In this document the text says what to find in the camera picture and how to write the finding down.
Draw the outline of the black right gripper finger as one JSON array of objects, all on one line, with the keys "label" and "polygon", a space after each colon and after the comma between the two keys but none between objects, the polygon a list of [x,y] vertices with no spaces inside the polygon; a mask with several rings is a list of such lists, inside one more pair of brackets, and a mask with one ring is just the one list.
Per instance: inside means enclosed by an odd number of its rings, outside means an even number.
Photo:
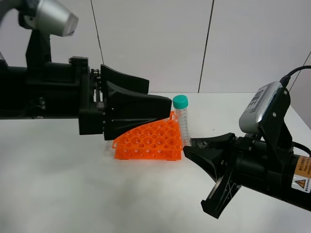
[{"label": "black right gripper finger", "polygon": [[236,140],[234,133],[216,137],[192,138],[190,146],[184,146],[186,158],[197,164],[215,182],[224,175]]}]

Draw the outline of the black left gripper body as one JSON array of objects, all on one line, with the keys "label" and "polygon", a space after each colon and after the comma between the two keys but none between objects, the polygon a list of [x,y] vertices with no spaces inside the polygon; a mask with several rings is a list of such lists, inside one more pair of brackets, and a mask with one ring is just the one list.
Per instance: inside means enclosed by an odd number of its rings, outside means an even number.
[{"label": "black left gripper body", "polygon": [[32,119],[78,119],[79,134],[104,132],[104,116],[94,102],[95,77],[85,57],[68,64],[46,62],[28,70],[26,116]]}]

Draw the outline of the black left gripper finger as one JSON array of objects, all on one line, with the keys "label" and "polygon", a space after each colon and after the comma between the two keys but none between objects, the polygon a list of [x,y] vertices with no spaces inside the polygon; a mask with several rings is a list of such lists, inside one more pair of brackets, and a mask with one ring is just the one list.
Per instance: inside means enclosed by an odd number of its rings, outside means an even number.
[{"label": "black left gripper finger", "polygon": [[106,65],[101,65],[101,77],[121,88],[142,93],[149,93],[149,80],[118,72]]},{"label": "black left gripper finger", "polygon": [[172,106],[168,97],[130,91],[111,82],[106,83],[103,100],[105,140],[114,140],[133,128],[168,118]]}]

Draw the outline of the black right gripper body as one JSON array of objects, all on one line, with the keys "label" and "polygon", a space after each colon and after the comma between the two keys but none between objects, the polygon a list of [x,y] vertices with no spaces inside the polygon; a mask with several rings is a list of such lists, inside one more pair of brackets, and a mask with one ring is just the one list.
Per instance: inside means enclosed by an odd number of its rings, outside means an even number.
[{"label": "black right gripper body", "polygon": [[204,212],[218,219],[241,187],[271,195],[267,175],[269,152],[269,145],[263,140],[236,137],[224,175],[201,202]]}]

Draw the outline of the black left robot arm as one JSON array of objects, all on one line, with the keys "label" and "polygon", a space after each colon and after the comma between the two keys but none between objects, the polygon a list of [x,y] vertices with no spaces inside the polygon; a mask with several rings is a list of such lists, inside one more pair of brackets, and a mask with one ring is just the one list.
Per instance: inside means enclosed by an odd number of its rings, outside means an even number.
[{"label": "black left robot arm", "polygon": [[145,79],[107,66],[91,69],[84,57],[67,64],[0,64],[1,119],[78,119],[81,135],[113,140],[141,126],[168,118],[170,98],[150,95]]}]

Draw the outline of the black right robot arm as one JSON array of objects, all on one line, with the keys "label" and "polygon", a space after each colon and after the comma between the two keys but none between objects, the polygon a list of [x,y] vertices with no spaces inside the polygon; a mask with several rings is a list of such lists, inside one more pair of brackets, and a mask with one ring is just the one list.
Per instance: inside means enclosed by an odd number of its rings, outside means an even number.
[{"label": "black right robot arm", "polygon": [[241,187],[263,193],[305,210],[311,209],[311,177],[299,176],[302,165],[310,172],[310,157],[294,154],[294,147],[310,150],[298,143],[285,149],[281,170],[269,160],[272,151],[258,136],[236,137],[227,133],[217,137],[193,138],[185,146],[185,157],[197,164],[214,181],[215,186],[201,201],[205,213],[218,219]]}]

